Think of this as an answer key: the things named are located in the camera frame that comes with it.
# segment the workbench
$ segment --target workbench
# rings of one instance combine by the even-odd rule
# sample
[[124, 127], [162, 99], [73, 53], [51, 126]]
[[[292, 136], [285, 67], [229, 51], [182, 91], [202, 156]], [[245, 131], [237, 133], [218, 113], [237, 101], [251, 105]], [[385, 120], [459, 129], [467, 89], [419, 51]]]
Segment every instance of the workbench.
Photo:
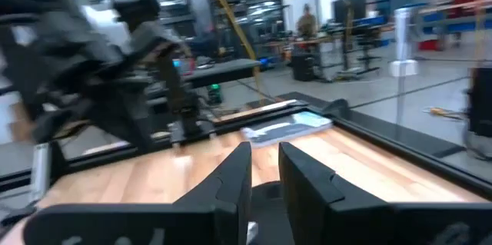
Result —
[[[285, 101], [222, 118], [229, 121], [281, 108]], [[179, 149], [69, 174], [58, 180], [38, 206], [83, 203], [172, 203], [207, 177], [244, 138], [236, 132]], [[344, 179], [389, 202], [486, 202], [430, 171], [395, 156], [339, 127], [295, 138], [294, 146], [337, 171]], [[94, 149], [99, 154], [107, 148]], [[279, 180], [278, 145], [252, 149], [252, 185]], [[0, 245], [22, 245], [25, 220]]]
[[[192, 74], [182, 76], [183, 81], [190, 83], [192, 88], [203, 88], [211, 84], [220, 84], [254, 76], [254, 68], [259, 61], [237, 59], [215, 64], [212, 68], [195, 69]], [[165, 90], [156, 88], [148, 94], [148, 99], [165, 97]]]

